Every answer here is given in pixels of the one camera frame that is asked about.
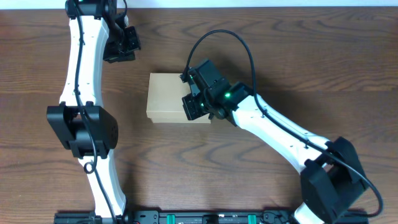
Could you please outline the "brown cardboard box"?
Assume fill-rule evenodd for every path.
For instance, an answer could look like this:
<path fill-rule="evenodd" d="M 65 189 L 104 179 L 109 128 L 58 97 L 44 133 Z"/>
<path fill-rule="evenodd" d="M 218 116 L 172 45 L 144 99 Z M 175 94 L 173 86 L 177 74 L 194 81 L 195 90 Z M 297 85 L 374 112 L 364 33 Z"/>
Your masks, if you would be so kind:
<path fill-rule="evenodd" d="M 188 84 L 183 83 L 178 73 L 151 73 L 147 96 L 147 117 L 153 123 L 210 124 L 202 116 L 189 121 L 183 109 L 182 98 L 190 93 Z"/>

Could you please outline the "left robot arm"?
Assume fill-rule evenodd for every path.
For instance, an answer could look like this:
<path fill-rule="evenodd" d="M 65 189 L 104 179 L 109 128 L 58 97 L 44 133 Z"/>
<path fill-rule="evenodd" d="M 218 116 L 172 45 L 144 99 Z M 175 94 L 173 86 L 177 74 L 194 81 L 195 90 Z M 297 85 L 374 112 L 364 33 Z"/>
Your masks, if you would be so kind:
<path fill-rule="evenodd" d="M 95 201 L 91 212 L 58 212 L 55 223 L 134 223 L 119 183 L 114 150 L 118 122 L 105 110 L 101 91 L 103 62 L 128 62 L 141 46 L 127 11 L 116 0 L 67 0 L 70 56 L 57 106 L 47 121 L 62 146 L 78 159 Z"/>

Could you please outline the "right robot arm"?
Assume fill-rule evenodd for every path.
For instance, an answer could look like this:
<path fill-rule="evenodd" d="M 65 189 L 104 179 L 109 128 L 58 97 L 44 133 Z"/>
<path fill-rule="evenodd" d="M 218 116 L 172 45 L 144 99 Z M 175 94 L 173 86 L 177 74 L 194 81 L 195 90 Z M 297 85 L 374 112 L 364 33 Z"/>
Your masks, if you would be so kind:
<path fill-rule="evenodd" d="M 252 133 L 286 159 L 300 176 L 302 204 L 292 213 L 266 211 L 263 220 L 280 223 L 367 223 L 350 206 L 370 187 L 353 145 L 330 141 L 301 128 L 270 107 L 251 87 L 220 78 L 189 83 L 182 98 L 189 120 L 206 114 Z"/>

